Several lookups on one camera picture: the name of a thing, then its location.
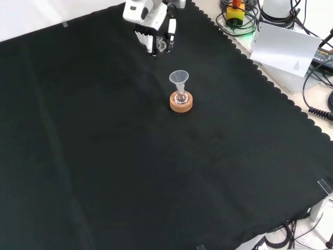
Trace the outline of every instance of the white wall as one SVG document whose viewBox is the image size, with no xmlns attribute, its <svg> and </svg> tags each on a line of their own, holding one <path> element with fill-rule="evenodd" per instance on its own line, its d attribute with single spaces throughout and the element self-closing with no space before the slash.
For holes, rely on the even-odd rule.
<svg viewBox="0 0 333 250">
<path fill-rule="evenodd" d="M 123 2 L 125 0 L 0 0 L 0 41 Z"/>
</svg>

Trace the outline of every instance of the white floor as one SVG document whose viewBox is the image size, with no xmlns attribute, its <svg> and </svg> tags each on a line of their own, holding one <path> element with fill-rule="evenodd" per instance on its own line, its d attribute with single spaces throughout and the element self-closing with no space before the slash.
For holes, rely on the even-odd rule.
<svg viewBox="0 0 333 250">
<path fill-rule="evenodd" d="M 316 222 L 312 222 L 309 218 L 299 220 L 297 222 L 295 236 L 298 237 L 303 233 L 308 232 L 308 230 L 312 229 L 315 226 Z M 327 204 L 327 207 L 324 209 L 323 217 L 319 222 L 319 224 L 317 225 L 317 227 L 314 230 L 312 230 L 310 233 L 304 235 L 303 237 L 297 240 L 300 243 L 308 246 L 309 248 L 322 250 L 322 249 L 327 249 L 325 244 L 332 236 L 332 233 L 333 233 L 333 203 L 329 202 Z M 266 237 L 272 243 L 279 243 L 286 238 L 285 234 L 286 234 L 285 230 L 281 229 L 277 232 L 267 234 Z M 271 250 L 273 248 L 267 247 L 264 244 L 259 249 Z M 307 248 L 295 242 L 295 249 L 307 249 Z"/>
</svg>

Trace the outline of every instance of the scalloped fabric edge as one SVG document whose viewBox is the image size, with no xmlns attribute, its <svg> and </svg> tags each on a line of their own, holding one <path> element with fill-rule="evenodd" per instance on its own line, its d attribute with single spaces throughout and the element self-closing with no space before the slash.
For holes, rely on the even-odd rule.
<svg viewBox="0 0 333 250">
<path fill-rule="evenodd" d="M 195 8 L 195 9 L 196 9 L 196 10 L 197 10 L 197 11 L 198 11 L 203 17 L 205 17 L 205 19 L 209 22 L 209 24 L 211 24 L 211 25 L 213 25 L 214 27 L 216 27 L 216 30 L 217 30 L 218 32 L 221 32 L 221 33 L 223 34 L 223 36 L 229 41 L 229 43 L 231 43 L 232 48 L 233 48 L 237 53 L 241 54 L 241 56 L 242 56 L 244 59 L 246 59 L 246 60 L 248 60 L 248 61 L 251 62 L 251 65 L 252 65 L 252 67 L 254 67 L 255 71 L 256 71 L 256 72 L 257 72 L 257 73 L 258 73 L 258 74 L 259 74 L 259 75 L 260 75 L 260 76 L 261 76 L 261 77 L 262 77 L 262 78 L 263 78 L 268 84 L 269 84 L 269 86 L 271 86 L 271 87 L 274 89 L 274 91 L 276 91 L 277 93 L 279 93 L 279 94 L 281 95 L 281 97 L 282 97 L 283 99 L 285 99 L 285 100 L 287 101 L 287 103 L 288 103 L 288 104 L 289 104 L 289 105 L 290 105 L 295 111 L 301 113 L 301 115 L 302 115 L 303 118 L 304 118 L 304 122 L 308 122 L 308 123 L 310 123 L 310 124 L 314 127 L 315 130 L 317 130 L 318 132 L 320 132 L 320 133 L 323 135 L 324 138 L 326 138 L 329 142 L 332 142 L 332 143 L 333 143 L 333 141 L 331 140 L 330 136 L 329 136 L 328 134 L 324 133 L 324 132 L 322 131 L 322 129 L 321 129 L 319 126 L 315 125 L 315 121 L 312 120 L 312 119 L 308 116 L 307 113 L 305 113 L 304 111 L 302 111 L 302 109 L 301 109 L 300 106 L 295 105 L 295 102 L 294 102 L 293 100 L 289 99 L 288 96 L 287 96 L 286 94 L 281 93 L 281 89 L 278 88 L 278 87 L 276 87 L 276 86 L 275 86 L 276 84 L 274 84 L 273 82 L 269 81 L 268 78 L 267 78 L 266 76 L 263 75 L 262 71 L 258 68 L 258 66 L 255 65 L 255 64 L 253 63 L 253 61 L 252 61 L 250 58 L 247 57 L 247 55 L 243 54 L 243 53 L 241 52 L 241 50 L 237 48 L 237 46 L 236 46 L 236 44 L 233 42 L 233 40 L 231 40 L 226 34 L 224 34 L 223 31 L 220 30 L 220 28 L 215 24 L 215 22 L 212 21 L 212 19 L 209 18 L 208 15 L 205 14 L 205 13 L 203 12 L 203 10 L 201 10 L 201 9 L 196 5 L 196 3 L 193 2 L 193 0 L 189 0 L 189 3 L 190 3 L 190 6 L 191 6 L 191 7 L 194 7 L 194 8 Z"/>
</svg>

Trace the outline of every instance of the wooden base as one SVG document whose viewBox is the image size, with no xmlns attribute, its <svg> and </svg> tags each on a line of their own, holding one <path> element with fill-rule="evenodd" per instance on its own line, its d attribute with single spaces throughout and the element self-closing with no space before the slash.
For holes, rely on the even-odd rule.
<svg viewBox="0 0 333 250">
<path fill-rule="evenodd" d="M 175 103 L 175 101 L 174 101 L 174 97 L 175 97 L 176 93 L 177 92 L 173 92 L 172 95 L 170 96 L 170 107 L 172 108 L 173 111 L 175 111 L 177 113 L 188 112 L 192 108 L 192 105 L 193 105 L 192 95 L 186 91 L 186 93 L 188 95 L 188 102 L 184 103 L 184 104 L 178 104 L 178 103 Z"/>
</svg>

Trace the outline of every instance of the white cylinder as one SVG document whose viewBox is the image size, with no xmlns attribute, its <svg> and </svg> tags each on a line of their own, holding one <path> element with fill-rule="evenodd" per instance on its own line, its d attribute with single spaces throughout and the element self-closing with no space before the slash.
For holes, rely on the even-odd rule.
<svg viewBox="0 0 333 250">
<path fill-rule="evenodd" d="M 271 17 L 285 18 L 291 10 L 290 0 L 265 0 L 262 9 Z"/>
</svg>

